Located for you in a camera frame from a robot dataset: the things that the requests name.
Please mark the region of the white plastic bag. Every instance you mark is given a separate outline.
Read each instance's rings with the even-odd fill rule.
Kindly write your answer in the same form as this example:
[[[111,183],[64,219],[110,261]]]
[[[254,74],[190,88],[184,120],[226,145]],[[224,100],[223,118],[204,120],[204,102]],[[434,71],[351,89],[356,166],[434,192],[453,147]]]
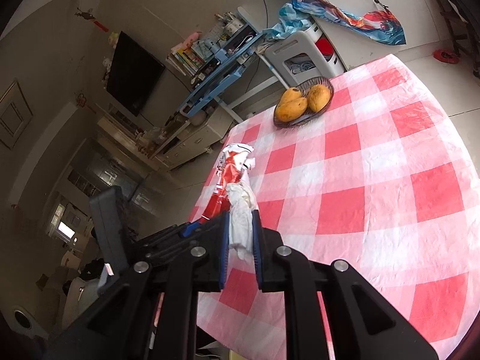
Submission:
[[[233,169],[238,172],[238,181],[226,185],[230,203],[229,209],[229,248],[236,251],[242,261],[253,259],[253,211],[258,209],[248,175],[249,166],[255,160],[248,154],[233,156]]]

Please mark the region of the red white snack wrapper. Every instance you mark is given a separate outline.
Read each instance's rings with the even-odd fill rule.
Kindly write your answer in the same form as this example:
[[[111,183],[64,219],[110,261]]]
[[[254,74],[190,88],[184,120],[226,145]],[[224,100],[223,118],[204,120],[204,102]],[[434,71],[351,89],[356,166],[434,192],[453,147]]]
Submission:
[[[247,164],[247,160],[253,151],[252,146],[244,143],[233,143],[224,147],[220,154],[219,164],[216,166],[216,175],[218,176],[216,187],[199,219],[201,224],[229,210],[230,200],[227,185],[240,182],[244,171],[251,167]]]

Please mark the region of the pink kettlebell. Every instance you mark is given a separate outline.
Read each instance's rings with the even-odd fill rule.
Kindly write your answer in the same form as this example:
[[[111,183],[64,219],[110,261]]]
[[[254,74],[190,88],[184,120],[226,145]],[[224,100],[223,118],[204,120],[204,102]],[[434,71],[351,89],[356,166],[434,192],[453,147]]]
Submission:
[[[189,121],[192,126],[199,127],[205,122],[207,117],[208,114],[205,111],[200,110],[195,115],[189,117]]]

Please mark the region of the yellow mango front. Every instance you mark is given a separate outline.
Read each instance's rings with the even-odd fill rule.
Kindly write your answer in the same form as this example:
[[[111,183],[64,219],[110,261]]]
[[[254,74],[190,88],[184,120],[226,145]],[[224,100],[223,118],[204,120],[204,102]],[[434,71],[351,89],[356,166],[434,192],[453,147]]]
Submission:
[[[274,114],[277,120],[287,123],[298,119],[307,108],[308,100],[306,97],[300,97],[294,101],[284,103],[283,105],[277,105]]]

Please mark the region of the yellow mango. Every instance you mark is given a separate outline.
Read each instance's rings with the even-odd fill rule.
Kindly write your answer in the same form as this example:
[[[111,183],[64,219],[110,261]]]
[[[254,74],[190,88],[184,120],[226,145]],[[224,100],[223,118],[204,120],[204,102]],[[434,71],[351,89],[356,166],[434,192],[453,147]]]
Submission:
[[[282,95],[281,99],[278,102],[278,105],[283,105],[284,103],[291,102],[303,96],[302,91],[298,88],[288,88]]]
[[[287,123],[298,119],[307,108],[308,100],[306,97],[300,97],[294,101],[284,103],[283,105],[277,105],[274,114],[277,120]]]
[[[322,84],[312,86],[307,92],[307,104],[312,112],[318,113],[328,104],[331,97],[329,88]]]

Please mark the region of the dark wicker fruit basket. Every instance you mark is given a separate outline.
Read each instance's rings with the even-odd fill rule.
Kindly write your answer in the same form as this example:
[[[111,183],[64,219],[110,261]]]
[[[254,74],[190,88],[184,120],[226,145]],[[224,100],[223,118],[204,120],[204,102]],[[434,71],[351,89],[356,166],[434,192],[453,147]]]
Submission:
[[[293,128],[324,114],[332,102],[335,89],[329,79],[318,76],[288,88],[274,108],[273,124]]]

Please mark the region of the blue children's study desk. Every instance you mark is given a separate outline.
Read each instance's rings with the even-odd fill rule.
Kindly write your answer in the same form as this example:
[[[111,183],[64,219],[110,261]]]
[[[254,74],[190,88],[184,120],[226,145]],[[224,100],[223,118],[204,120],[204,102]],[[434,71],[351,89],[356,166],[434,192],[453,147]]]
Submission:
[[[241,123],[242,117],[233,108],[233,102],[226,103],[221,96],[237,82],[256,55],[256,43],[260,40],[262,28],[254,24],[250,13],[244,7],[237,7],[235,16],[243,22],[239,28],[213,56],[218,64],[213,71],[194,87],[176,112],[185,118],[193,118],[211,102],[215,102],[232,119]]]

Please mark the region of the yellow mango left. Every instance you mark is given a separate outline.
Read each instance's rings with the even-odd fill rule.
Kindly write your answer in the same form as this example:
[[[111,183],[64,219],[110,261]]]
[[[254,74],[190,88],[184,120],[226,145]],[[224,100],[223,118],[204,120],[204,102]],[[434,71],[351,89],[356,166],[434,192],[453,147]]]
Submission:
[[[282,95],[281,99],[278,102],[278,105],[283,105],[284,103],[291,102],[303,96],[302,91],[298,88],[288,88]]]

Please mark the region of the yellow mango right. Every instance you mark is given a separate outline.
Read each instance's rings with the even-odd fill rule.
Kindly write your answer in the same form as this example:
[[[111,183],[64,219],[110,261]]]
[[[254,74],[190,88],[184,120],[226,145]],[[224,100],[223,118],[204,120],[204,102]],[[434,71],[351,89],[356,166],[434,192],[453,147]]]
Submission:
[[[328,104],[331,97],[329,88],[322,84],[312,86],[307,92],[307,104],[312,112],[318,113]]]

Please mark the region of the white plastic stool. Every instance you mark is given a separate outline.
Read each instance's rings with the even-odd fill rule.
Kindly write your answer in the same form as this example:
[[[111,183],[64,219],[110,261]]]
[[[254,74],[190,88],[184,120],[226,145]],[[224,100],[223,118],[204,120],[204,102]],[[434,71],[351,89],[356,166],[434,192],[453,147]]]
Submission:
[[[315,77],[330,79],[346,72],[334,46],[317,23],[274,42],[264,56],[289,87]]]

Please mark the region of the white pen holder cup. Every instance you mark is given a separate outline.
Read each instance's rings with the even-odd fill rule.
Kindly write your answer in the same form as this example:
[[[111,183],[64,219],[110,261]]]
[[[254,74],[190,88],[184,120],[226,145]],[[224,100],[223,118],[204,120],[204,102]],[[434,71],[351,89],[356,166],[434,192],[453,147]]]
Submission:
[[[229,37],[232,37],[238,30],[243,27],[243,25],[244,23],[240,19],[232,19],[224,26],[224,32]]]

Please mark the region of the blue crumpled cloth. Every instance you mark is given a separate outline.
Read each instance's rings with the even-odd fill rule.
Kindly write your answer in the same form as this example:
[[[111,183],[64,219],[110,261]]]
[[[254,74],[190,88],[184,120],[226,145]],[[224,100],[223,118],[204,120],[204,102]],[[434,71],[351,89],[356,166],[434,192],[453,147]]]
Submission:
[[[298,31],[306,31],[313,23],[310,15],[296,10],[290,2],[285,3],[278,12],[279,22],[263,31],[266,41],[281,41]]]

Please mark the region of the red slipper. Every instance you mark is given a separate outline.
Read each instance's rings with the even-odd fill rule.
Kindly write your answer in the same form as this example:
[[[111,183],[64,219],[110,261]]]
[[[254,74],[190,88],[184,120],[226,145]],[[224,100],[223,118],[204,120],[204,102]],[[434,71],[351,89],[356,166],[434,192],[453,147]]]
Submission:
[[[453,51],[447,49],[437,49],[433,52],[433,57],[442,63],[457,64],[460,57]]]

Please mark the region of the dark wooden chair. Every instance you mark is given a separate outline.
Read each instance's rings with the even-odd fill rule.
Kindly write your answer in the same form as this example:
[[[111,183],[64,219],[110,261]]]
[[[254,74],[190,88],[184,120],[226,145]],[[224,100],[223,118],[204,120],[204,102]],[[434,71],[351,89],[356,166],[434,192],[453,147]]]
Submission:
[[[452,0],[435,1],[448,29],[452,46],[450,60],[459,59],[462,55],[468,56],[472,62],[472,73],[479,78],[479,35]]]

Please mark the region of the black wall television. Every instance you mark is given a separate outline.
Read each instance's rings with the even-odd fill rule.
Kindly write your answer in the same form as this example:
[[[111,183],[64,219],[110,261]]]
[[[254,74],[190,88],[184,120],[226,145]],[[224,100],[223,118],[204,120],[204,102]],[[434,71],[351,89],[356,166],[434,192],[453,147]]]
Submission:
[[[138,116],[165,71],[157,57],[120,32],[106,91],[133,116]]]

